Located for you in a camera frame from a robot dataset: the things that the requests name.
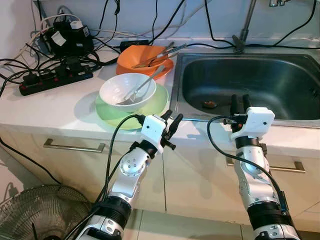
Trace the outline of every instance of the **wall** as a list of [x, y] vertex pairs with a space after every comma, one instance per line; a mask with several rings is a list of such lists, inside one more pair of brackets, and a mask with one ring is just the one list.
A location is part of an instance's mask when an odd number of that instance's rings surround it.
[[[159, 0], [158, 19], [155, 26], [165, 25], [181, 0]], [[122, 0], [118, 15], [118, 30], [128, 32], [144, 32], [152, 27], [155, 16], [156, 0]], [[203, 0], [186, 0], [187, 16]], [[60, 5], [69, 7], [90, 28], [98, 28], [105, 0], [42, 0], [43, 8], [48, 16], [56, 14]], [[291, 0], [282, 7], [269, 7], [269, 0], [257, 0], [252, 16], [248, 39], [279, 39], [292, 29], [305, 22], [310, 14], [313, 0]], [[208, 4], [214, 36], [231, 38], [239, 35], [247, 15], [250, 0], [213, 0]], [[172, 24], [178, 24], [182, 10], [178, 12]], [[113, 30], [115, 26], [115, 3], [110, 0], [104, 17], [103, 29]], [[291, 35], [291, 38], [318, 38], [320, 35], [320, 4], [317, 4], [314, 19]], [[163, 34], [169, 35], [174, 30]], [[199, 10], [174, 37], [209, 38], [205, 9]]]
[[[15, 56], [25, 42], [30, 38], [30, 32], [34, 30], [31, 14], [31, 1], [29, 0], [3, 0], [0, 8], [1, 37], [0, 57], [11, 58]], [[10, 72], [1, 69], [6, 76]], [[16, 191], [41, 184], [28, 170], [19, 164], [0, 146], [0, 204]]]

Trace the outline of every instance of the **faucet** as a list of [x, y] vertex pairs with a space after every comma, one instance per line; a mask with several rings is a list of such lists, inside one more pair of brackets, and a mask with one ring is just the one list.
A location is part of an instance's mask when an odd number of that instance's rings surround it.
[[[277, 7], [279, 4], [280, 6], [284, 6], [286, 2], [290, 0], [270, 0], [269, 7]], [[232, 39], [235, 45], [234, 52], [238, 54], [242, 54], [245, 50], [246, 40], [249, 33], [249, 25], [251, 21], [252, 14], [255, 9], [257, 0], [251, 0], [248, 13], [245, 18], [244, 27], [241, 30], [240, 37], [236, 35], [232, 35]]]
[[280, 3], [280, 6], [284, 6], [286, 2], [290, 0], [270, 0], [269, 7], [277, 7]]

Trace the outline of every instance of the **metal drawer handle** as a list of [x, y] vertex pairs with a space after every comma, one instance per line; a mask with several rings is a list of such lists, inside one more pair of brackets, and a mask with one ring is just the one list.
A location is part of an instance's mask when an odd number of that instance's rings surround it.
[[91, 152], [91, 153], [102, 153], [102, 151], [106, 146], [104, 143], [100, 143], [98, 148], [64, 146], [64, 145], [54, 145], [52, 144], [53, 141], [54, 141], [53, 139], [48, 138], [43, 144], [43, 147], [49, 148], [49, 149], [66, 149], [66, 150], [83, 151], [83, 152]]
[[[225, 161], [226, 161], [226, 165], [227, 166], [233, 166], [234, 165], [234, 161], [230, 157], [226, 157]], [[294, 166], [295, 166], [295, 168], [280, 167], [280, 166], [270, 166], [270, 170], [297, 173], [297, 174], [305, 174], [306, 173], [304, 165], [302, 164], [301, 161], [295, 161], [294, 162]]]

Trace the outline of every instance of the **electric fan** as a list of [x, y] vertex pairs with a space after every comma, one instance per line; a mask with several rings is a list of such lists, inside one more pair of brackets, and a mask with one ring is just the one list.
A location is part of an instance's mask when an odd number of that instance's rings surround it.
[[62, 240], [90, 209], [86, 197], [68, 186], [25, 190], [0, 206], [0, 239]]

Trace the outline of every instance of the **cabinet door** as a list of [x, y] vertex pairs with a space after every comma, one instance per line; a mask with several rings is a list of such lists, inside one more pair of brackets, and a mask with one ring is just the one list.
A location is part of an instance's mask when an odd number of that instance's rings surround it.
[[238, 178], [212, 148], [177, 147], [163, 153], [169, 214], [249, 224]]
[[320, 202], [320, 158], [280, 155], [268, 155], [267, 158], [271, 166], [277, 167], [294, 168], [295, 161], [302, 163], [305, 173], [272, 171], [272, 175], [285, 193], [295, 226], [299, 230], [319, 232], [319, 216], [301, 213]]
[[[209, 148], [165, 151], [164, 179], [168, 213], [187, 217], [250, 224], [238, 191], [234, 168], [223, 155]], [[293, 220], [320, 200], [320, 159], [269, 155], [271, 166], [293, 168], [301, 161], [306, 173], [272, 171], [285, 192]], [[303, 224], [297, 228], [304, 230]]]
[[[92, 202], [96, 199], [105, 182], [110, 141], [77, 137], [48, 137], [19, 132], [10, 132], [7, 136], [9, 136], [7, 139], [10, 139], [8, 144], [45, 166], [64, 185], [78, 189]], [[48, 138], [53, 139], [53, 145], [97, 148], [100, 143], [104, 143], [105, 148], [102, 153], [44, 148], [43, 145]], [[131, 143], [128, 142], [116, 141], [114, 143], [110, 172], [120, 157], [129, 150], [130, 145]], [[13, 155], [44, 183], [54, 183], [42, 169], [17, 154]], [[147, 168], [135, 208], [157, 212], [165, 211], [163, 176], [163, 159], [162, 155], [158, 155]]]

